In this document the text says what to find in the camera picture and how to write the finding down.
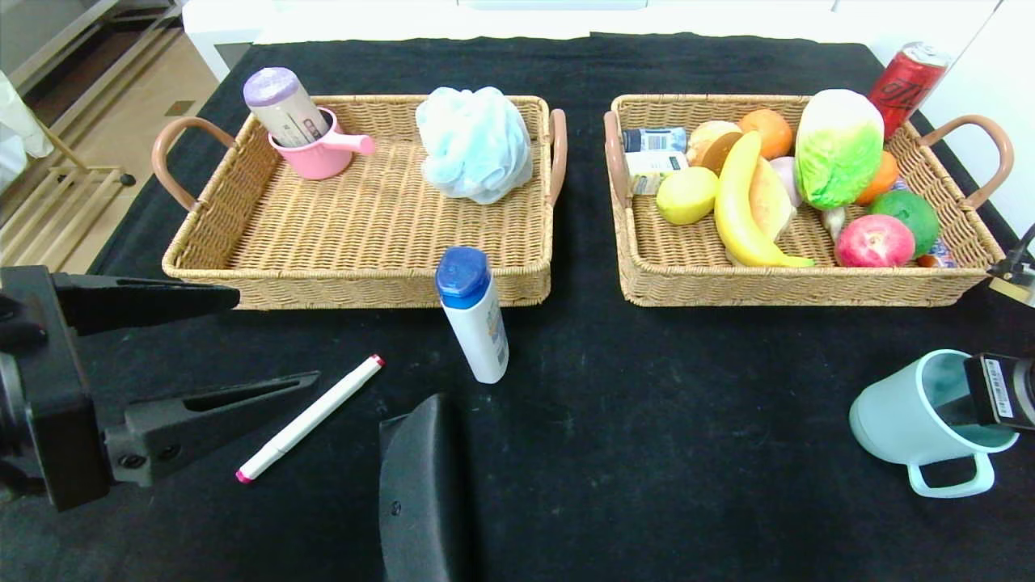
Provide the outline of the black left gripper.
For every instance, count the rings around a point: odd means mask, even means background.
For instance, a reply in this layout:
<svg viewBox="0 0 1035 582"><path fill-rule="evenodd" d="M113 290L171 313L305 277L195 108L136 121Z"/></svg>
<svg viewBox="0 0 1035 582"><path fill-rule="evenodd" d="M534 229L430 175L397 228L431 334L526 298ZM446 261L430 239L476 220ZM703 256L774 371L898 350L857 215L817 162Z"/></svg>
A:
<svg viewBox="0 0 1035 582"><path fill-rule="evenodd" d="M178 280L2 269L2 501L47 497L58 512L100 500L114 483L151 487L297 405L308 371L140 401L103 430L75 331L155 327L232 310L236 288Z"/></svg>

